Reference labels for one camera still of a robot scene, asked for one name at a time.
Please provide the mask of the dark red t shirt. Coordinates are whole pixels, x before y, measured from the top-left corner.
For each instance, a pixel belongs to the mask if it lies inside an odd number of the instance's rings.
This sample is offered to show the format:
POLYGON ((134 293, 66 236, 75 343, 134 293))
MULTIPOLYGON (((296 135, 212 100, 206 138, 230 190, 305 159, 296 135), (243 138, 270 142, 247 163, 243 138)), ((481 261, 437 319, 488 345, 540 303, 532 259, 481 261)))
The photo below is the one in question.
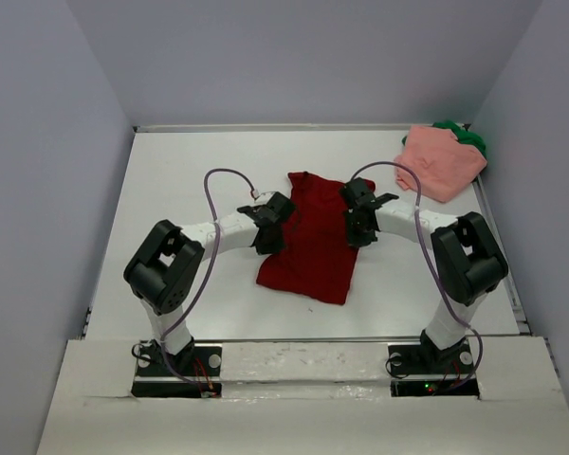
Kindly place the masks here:
POLYGON ((343 183, 309 172, 287 177, 296 211, 283 226, 285 249, 263 261, 256 283, 342 306, 358 256, 346 240, 343 183))

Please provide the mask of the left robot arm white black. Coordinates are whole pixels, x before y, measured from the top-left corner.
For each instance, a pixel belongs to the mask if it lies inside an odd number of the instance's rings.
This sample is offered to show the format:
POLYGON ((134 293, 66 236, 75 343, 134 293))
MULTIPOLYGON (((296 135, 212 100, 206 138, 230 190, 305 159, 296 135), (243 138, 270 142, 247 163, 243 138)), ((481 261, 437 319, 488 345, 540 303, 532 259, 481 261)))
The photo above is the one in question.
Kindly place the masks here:
POLYGON ((150 321, 150 362, 177 375, 189 368, 194 339, 186 318, 199 297, 187 299, 200 265, 207 262, 212 272, 217 256, 234 249, 253 248, 259 255, 283 251, 284 224, 294 211, 294 203, 275 191, 213 222, 185 227, 169 220, 155 224, 123 272, 150 321))

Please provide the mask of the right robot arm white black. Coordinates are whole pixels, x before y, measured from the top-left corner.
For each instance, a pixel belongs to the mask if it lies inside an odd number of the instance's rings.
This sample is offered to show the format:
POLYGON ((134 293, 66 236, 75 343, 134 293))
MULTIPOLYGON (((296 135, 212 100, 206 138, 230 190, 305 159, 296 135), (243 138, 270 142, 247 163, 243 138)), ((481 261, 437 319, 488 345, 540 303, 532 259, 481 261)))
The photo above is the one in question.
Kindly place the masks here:
POLYGON ((467 334, 475 332, 471 321, 478 307, 508 275, 485 218, 475 211, 453 216, 421 209, 390 193, 376 196, 361 178, 344 184, 340 196, 349 246, 369 246, 379 233, 420 245, 441 300, 419 342, 390 351, 393 374, 443 372, 468 351, 467 334))

